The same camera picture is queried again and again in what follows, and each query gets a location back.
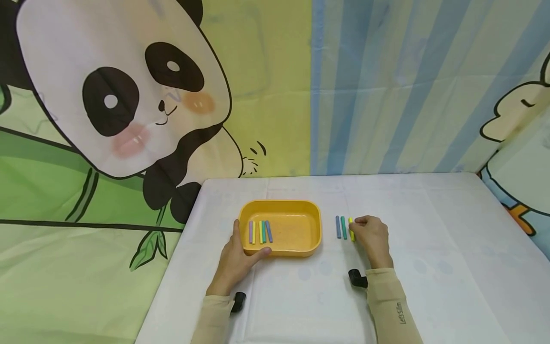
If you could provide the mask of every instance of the printed fabric backdrop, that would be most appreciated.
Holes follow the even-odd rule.
[[[549,16],[0,0],[0,342],[133,343],[209,178],[476,172],[550,256]]]

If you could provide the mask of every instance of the wrist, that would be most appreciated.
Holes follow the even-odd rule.
[[[389,252],[367,254],[371,269],[382,269],[384,267],[393,268],[393,259]]]
[[[206,289],[206,296],[229,296],[231,289],[229,283],[214,279]]]

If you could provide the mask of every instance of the purple chalk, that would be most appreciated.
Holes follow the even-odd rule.
[[[252,221],[248,223],[248,241],[252,243]]]

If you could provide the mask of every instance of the hand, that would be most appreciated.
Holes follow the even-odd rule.
[[[254,255],[247,256],[241,242],[239,220],[235,220],[233,222],[233,235],[223,247],[218,270],[216,270],[212,283],[206,290],[206,296],[229,296],[231,289],[250,272],[250,269],[270,254],[271,248],[264,247]]]
[[[362,216],[349,224],[357,240],[367,252],[368,260],[373,269],[393,267],[392,256],[389,255],[388,226],[378,217]]]

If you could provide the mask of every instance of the panda paw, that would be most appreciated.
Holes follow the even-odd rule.
[[[243,158],[243,173],[241,176],[252,176],[253,174],[258,173],[258,163],[254,158],[244,157]]]

